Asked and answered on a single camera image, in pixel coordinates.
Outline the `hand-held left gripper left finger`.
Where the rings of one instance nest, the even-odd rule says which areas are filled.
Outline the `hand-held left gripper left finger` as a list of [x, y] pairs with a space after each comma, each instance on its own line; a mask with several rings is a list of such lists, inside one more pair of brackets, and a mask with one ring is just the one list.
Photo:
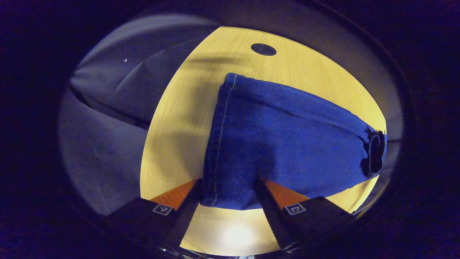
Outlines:
[[103, 221], [112, 231], [144, 249], [179, 246], [199, 205], [202, 187], [202, 179], [196, 179], [150, 200], [133, 199]]

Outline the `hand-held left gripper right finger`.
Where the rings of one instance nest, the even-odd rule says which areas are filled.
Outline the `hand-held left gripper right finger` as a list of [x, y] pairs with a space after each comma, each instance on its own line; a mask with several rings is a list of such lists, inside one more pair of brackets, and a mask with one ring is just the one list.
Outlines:
[[255, 180], [255, 194], [284, 252], [311, 250], [337, 236], [356, 219], [325, 197], [307, 198], [261, 178]]

